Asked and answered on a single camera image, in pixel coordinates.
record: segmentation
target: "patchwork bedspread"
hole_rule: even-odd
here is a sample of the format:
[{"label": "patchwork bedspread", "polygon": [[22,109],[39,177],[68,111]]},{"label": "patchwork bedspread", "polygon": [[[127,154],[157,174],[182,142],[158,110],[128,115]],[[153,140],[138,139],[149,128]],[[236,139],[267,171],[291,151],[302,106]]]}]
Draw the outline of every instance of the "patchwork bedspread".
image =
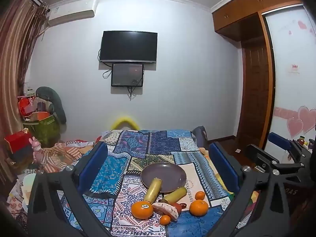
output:
[{"label": "patchwork bedspread", "polygon": [[[230,199],[214,175],[207,159],[200,153],[191,133],[185,130],[134,131],[113,130],[101,141],[108,146],[108,157],[84,198],[100,222],[113,236],[204,236],[227,208]],[[187,175],[187,195],[184,209],[177,222],[159,224],[160,215],[148,220],[135,219],[131,214],[134,202],[143,199],[147,189],[141,182],[141,171],[152,163],[170,162],[179,165]],[[189,205],[197,191],[206,193],[209,210],[204,217],[189,213]],[[64,211],[70,224],[80,229],[65,197]]]}]

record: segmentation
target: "sliding door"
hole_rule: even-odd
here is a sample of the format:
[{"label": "sliding door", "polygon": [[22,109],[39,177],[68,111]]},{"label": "sliding door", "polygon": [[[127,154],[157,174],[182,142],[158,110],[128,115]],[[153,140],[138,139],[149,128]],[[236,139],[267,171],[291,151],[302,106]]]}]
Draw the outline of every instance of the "sliding door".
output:
[{"label": "sliding door", "polygon": [[[275,102],[270,132],[287,139],[315,138],[316,35],[303,6],[263,15],[271,35],[275,63]],[[271,142],[265,151],[291,163],[288,153]]]}]

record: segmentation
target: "flat screen tv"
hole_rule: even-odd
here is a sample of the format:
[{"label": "flat screen tv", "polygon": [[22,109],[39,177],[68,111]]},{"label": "flat screen tv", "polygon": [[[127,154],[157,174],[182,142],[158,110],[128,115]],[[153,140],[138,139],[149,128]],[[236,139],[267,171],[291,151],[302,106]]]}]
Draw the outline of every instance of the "flat screen tv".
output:
[{"label": "flat screen tv", "polygon": [[144,76],[143,64],[112,65],[111,86],[113,87],[142,87]]},{"label": "flat screen tv", "polygon": [[104,31],[100,61],[156,63],[157,33]]}]

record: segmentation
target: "bedspread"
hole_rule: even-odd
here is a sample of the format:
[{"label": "bedspread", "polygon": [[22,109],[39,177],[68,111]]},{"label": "bedspread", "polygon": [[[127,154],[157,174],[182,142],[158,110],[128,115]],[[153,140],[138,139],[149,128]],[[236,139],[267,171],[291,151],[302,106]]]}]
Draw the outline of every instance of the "bedspread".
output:
[{"label": "bedspread", "polygon": [[[185,130],[134,131],[113,130],[102,136],[108,146],[108,157],[101,167],[89,193],[83,195],[91,210],[113,236],[204,236],[217,222],[230,203],[228,193],[217,180],[207,159],[200,153],[191,133]],[[154,213],[148,220],[135,219],[131,214],[134,202],[143,199],[147,189],[140,179],[141,171],[155,162],[179,165],[187,175],[186,203],[177,222],[159,224],[161,215]],[[189,205],[197,191],[204,191],[209,205],[204,217],[189,213]],[[65,197],[61,199],[70,224],[81,229]]]}]

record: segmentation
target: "green storage bin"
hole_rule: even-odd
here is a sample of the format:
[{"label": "green storage bin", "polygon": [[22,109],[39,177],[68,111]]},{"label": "green storage bin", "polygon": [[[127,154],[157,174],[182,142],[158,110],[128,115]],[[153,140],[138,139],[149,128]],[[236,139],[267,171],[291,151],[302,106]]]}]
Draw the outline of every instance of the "green storage bin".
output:
[{"label": "green storage bin", "polygon": [[42,120],[24,121],[23,125],[40,141],[42,148],[51,148],[60,139],[59,124],[54,115]]}]

